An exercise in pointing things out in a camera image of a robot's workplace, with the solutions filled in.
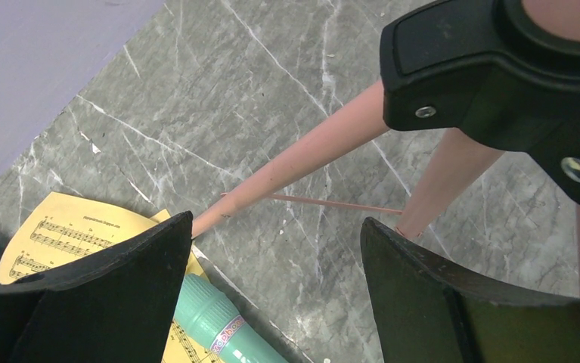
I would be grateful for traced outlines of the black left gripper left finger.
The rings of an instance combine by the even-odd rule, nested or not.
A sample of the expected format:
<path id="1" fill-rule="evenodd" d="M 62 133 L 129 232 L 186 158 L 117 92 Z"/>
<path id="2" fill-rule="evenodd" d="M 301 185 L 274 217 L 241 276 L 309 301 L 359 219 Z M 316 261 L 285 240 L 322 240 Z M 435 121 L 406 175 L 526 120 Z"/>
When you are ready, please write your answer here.
<path id="1" fill-rule="evenodd" d="M 190 212 L 0 284 L 0 362 L 159 362 L 188 257 Z"/>

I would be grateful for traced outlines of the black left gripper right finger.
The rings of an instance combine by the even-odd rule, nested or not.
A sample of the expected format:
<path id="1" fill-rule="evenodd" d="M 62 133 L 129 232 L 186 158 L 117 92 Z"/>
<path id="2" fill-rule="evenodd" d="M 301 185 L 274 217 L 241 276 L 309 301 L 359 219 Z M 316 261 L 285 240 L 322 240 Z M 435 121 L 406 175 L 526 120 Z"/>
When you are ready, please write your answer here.
<path id="1" fill-rule="evenodd" d="M 469 270 L 368 217 L 361 257 L 387 362 L 580 362 L 580 298 Z"/>

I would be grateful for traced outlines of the pink perforated music stand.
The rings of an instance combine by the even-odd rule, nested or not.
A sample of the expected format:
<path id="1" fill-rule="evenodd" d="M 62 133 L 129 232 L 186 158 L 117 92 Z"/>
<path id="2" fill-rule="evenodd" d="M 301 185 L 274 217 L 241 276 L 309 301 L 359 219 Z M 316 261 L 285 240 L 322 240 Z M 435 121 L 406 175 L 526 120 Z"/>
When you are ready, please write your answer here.
<path id="1" fill-rule="evenodd" d="M 380 79 L 196 217 L 198 237 L 389 130 L 443 136 L 395 225 L 419 237 L 505 152 L 576 204 L 580 293 L 580 1 L 436 1 L 380 37 Z"/>

